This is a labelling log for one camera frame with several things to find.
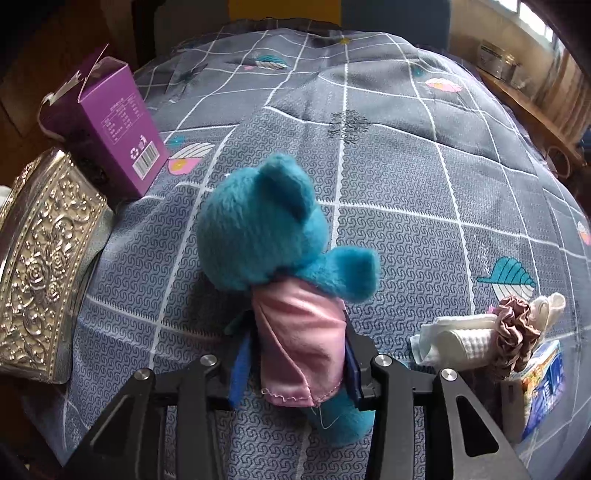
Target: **fabric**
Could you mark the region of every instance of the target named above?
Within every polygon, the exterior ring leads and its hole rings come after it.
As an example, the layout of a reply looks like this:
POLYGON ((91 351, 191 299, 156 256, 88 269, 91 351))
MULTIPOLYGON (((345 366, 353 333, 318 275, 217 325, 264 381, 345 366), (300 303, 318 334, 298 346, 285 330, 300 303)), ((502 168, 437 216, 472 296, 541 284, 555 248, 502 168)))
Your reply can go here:
POLYGON ((541 332, 530 321, 530 305, 517 297, 502 299, 494 309, 498 316, 495 338, 496 355, 492 362, 495 378, 521 372, 530 361, 541 332))
POLYGON ((421 325, 420 333, 410 337, 415 363, 460 371, 487 365, 495 353, 496 318, 492 313, 438 317, 421 325))
MULTIPOLYGON (((143 199, 118 209, 78 315, 67 390, 27 397, 62 461, 134 370, 174 370, 222 347, 223 328, 250 301, 204 278, 195 220, 227 173, 278 151, 311 176, 331 241, 378 252, 378 292, 347 307, 380 353, 410 362, 407 339, 423 323, 498 304, 495 288, 477 277, 490 278, 502 257, 528 272, 532 298, 565 296, 546 341, 560 339, 566 390, 515 448, 535 480, 556 476, 575 451, 591 420, 584 369, 591 247, 577 230, 581 222, 589 231, 583 212, 463 68, 394 35, 329 28, 307 20, 234 23, 137 73, 170 153, 193 143, 211 149, 189 173, 162 169, 143 199), (256 65, 270 54, 288 67, 256 65)), ((363 478, 369 436, 330 448, 297 409, 271 405, 258 388, 251 384, 236 413, 217 415, 227 478, 363 478)), ((169 419, 170 479, 174 410, 169 419)), ((422 478, 419 408, 415 424, 415 476, 422 478)))
POLYGON ((542 295, 536 298, 530 303, 530 306, 531 325, 541 332, 534 346, 537 347, 544 341, 546 330, 549 331, 563 314, 564 308, 566 307, 566 299, 561 293, 554 292, 548 297, 542 295))
POLYGON ((334 397, 345 366, 343 300, 294 277, 252 289, 261 341, 261 387, 280 407, 317 407, 334 397))

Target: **silver embossed box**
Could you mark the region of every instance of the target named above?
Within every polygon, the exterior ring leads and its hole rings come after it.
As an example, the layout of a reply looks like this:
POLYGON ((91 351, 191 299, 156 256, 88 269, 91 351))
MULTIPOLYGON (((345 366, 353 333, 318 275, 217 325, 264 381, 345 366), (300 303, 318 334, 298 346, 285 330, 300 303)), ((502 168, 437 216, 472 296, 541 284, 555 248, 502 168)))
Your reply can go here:
POLYGON ((29 163, 0 209, 0 372, 64 383, 77 306, 113 212, 52 148, 29 163))

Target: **snack package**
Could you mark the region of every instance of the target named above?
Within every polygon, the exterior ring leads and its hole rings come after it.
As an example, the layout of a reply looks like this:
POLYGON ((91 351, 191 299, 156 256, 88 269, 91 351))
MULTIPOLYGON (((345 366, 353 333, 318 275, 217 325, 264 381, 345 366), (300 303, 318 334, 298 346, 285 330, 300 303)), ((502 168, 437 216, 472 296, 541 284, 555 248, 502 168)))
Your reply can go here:
POLYGON ((560 341, 543 343, 525 369, 501 382, 503 432, 519 443, 558 403, 565 389, 560 341))

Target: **metal screw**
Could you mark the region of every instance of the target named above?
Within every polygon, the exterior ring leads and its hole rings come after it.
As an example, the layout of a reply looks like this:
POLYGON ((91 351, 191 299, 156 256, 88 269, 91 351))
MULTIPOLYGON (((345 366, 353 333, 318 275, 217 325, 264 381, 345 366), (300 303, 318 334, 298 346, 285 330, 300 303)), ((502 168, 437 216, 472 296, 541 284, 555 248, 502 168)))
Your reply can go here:
POLYGON ((378 355, 374 361, 381 367, 389 367, 392 365, 392 358, 388 355, 378 355))
POLYGON ((200 360, 202 365, 206 367, 213 367, 217 363, 217 357, 208 353, 207 355, 203 355, 200 360))
POLYGON ((136 380, 147 380, 151 374, 152 371, 149 368, 140 368, 134 372, 134 378, 136 380))
POLYGON ((457 372, 451 368, 444 368, 441 371, 441 376, 448 382, 453 382, 457 378, 457 372))

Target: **pink satin dress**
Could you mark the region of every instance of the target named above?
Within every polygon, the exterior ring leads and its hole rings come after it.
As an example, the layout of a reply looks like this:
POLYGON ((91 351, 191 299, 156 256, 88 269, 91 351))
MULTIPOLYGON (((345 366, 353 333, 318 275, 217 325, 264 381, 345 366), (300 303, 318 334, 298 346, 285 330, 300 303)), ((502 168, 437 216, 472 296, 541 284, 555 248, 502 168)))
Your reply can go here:
POLYGON ((345 365, 345 304, 299 278, 252 290, 261 386, 281 407, 315 407, 337 394, 345 365))

